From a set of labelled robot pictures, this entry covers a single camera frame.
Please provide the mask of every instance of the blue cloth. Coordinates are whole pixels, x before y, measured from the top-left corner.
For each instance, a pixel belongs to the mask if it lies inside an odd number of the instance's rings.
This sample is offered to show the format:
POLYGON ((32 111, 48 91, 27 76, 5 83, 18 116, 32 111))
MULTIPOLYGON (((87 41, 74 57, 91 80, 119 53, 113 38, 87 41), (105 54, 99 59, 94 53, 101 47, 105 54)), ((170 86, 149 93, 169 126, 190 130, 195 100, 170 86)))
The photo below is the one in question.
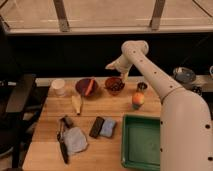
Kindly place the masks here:
POLYGON ((113 134, 113 130, 116 125, 116 121, 111 118, 104 118, 104 119, 105 119, 105 121, 101 128, 100 135, 110 138, 113 134))

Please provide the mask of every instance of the small bowl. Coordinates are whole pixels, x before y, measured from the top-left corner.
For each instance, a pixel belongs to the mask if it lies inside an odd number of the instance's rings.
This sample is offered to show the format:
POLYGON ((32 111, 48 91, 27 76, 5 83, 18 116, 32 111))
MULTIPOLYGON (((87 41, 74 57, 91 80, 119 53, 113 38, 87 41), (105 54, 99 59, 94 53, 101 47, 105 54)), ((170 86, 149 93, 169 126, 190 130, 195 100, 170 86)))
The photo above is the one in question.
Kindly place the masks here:
POLYGON ((92 80, 92 78, 83 78, 83 79, 79 80, 75 85, 76 91, 84 97, 92 96, 98 89, 98 83, 96 82, 95 79, 93 79, 94 82, 92 84, 92 89, 90 90, 89 94, 87 94, 87 95, 85 94, 91 80, 92 80))
POLYGON ((125 84, 120 77, 109 77, 105 81, 105 88, 109 94, 113 96, 118 95, 123 90, 124 86, 125 84))

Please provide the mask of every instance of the green tray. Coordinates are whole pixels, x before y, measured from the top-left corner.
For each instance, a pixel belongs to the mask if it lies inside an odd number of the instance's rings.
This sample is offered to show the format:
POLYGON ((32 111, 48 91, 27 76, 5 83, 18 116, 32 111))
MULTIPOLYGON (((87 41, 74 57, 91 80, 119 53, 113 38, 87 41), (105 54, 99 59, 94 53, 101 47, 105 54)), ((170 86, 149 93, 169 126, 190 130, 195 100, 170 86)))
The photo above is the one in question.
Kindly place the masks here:
POLYGON ((121 163, 126 168, 160 170, 160 120, 124 115, 121 163))

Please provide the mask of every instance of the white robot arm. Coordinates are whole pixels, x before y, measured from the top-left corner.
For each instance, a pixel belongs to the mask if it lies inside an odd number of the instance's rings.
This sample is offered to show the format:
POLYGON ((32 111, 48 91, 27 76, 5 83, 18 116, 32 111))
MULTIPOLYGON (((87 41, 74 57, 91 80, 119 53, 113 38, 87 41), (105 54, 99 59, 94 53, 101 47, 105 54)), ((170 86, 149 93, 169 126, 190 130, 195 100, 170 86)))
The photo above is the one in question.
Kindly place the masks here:
POLYGON ((160 126, 161 171, 213 171, 213 129, 208 105, 202 97, 152 63, 145 41, 127 41, 122 55, 106 66, 122 75, 134 64, 162 102, 160 126))

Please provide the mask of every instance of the dark chocolate bar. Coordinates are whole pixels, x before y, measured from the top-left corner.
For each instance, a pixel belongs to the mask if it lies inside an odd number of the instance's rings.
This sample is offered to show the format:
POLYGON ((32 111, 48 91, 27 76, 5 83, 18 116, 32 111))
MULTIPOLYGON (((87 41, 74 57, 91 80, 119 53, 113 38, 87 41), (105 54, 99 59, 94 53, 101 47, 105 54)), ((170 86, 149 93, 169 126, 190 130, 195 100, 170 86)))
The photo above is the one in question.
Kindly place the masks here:
POLYGON ((102 117, 96 117, 95 122, 93 123, 92 129, 90 130, 89 136, 93 138, 97 138, 99 135, 102 125, 104 123, 104 119, 102 117))

